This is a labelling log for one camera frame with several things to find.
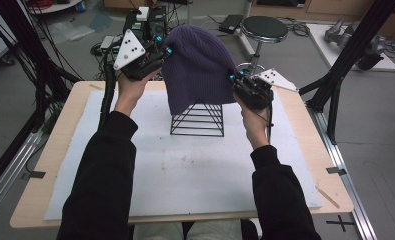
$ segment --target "gray floor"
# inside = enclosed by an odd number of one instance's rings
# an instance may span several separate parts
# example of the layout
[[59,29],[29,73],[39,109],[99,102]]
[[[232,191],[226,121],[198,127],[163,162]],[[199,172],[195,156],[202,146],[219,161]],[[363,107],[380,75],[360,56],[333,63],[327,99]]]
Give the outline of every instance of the gray floor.
[[[80,14],[66,10],[46,16],[50,23],[74,19],[75,26],[89,25],[96,17],[101,17],[101,12],[88,10]],[[208,21],[210,19],[202,18],[195,24],[216,28]],[[98,64],[89,54],[90,48],[105,35],[119,34],[122,26],[122,21],[109,22],[108,28],[76,42],[58,44],[57,48],[84,79],[93,79],[98,73]],[[243,62],[244,52],[237,39],[231,36],[221,39],[236,63]],[[43,44],[55,61],[48,42]],[[319,79],[328,71],[313,41],[293,34],[280,44],[265,44],[260,63],[267,68],[274,67],[298,87]],[[308,100],[312,94],[303,98]],[[0,64],[0,156],[33,110],[34,88],[20,66]],[[341,154],[377,238],[395,239],[395,72],[350,72],[342,85],[336,130]],[[54,239],[55,228],[19,230],[10,227],[10,217],[26,183],[19,176],[0,204],[0,239]],[[352,222],[350,214],[341,218]],[[327,221],[338,222],[337,215],[316,215],[314,221],[323,239],[359,239],[353,225],[345,225],[343,229],[339,224],[327,224]]]

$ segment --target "person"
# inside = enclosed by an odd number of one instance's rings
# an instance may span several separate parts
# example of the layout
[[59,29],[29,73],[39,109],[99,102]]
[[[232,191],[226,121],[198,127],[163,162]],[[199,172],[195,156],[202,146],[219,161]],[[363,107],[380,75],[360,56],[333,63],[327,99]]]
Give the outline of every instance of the person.
[[[72,192],[63,207],[57,239],[127,239],[137,124],[130,118],[146,83],[118,78],[119,98],[106,124],[89,140]],[[290,166],[282,165],[266,137],[267,111],[242,108],[243,124],[254,151],[253,194],[265,239],[321,239]]]

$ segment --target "knit hat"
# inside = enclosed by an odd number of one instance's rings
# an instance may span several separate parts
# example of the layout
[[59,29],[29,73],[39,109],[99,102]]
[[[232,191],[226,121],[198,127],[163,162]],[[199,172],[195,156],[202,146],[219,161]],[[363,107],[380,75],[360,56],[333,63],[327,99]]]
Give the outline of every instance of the knit hat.
[[236,67],[218,37],[200,27],[181,25],[164,44],[173,50],[162,67],[171,115],[183,113],[199,99],[216,105],[235,102],[228,75]]

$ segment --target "desk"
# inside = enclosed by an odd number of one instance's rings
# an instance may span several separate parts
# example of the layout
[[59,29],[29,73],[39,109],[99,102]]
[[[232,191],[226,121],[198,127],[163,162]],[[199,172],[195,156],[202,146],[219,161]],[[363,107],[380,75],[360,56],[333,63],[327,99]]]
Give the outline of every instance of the desk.
[[[146,90],[163,90],[164,88],[164,82],[149,82],[146,86]],[[46,172],[46,175],[43,179],[29,180],[11,218],[10,225],[13,228],[56,227],[60,225],[60,221],[43,220],[53,192],[54,181],[90,92],[103,89],[104,82],[86,81],[75,84],[35,168],[36,171]],[[314,178],[315,185],[322,193],[320,194],[320,198],[323,207],[312,210],[311,213],[351,212],[353,210],[353,204],[340,177],[338,174],[328,174],[326,171],[326,168],[333,167],[331,158],[319,137],[300,95],[287,90],[275,90],[283,101],[286,114],[290,119],[301,151],[307,160],[307,165]],[[222,216],[222,214],[192,215],[181,218],[179,216],[163,216],[147,220],[139,219],[135,220],[135,222],[254,218],[256,216],[256,213],[237,214],[235,216],[228,215],[227,217]]]

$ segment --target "black sleeve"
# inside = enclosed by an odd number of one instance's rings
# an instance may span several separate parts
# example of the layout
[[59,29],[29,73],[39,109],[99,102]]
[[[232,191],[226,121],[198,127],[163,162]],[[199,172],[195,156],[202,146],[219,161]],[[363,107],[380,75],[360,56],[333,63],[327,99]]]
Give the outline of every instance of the black sleeve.
[[138,129],[128,116],[112,112],[88,142],[57,239],[127,239]]
[[265,239],[321,239],[299,180],[290,166],[279,162],[276,148],[260,147],[251,158],[254,201]]

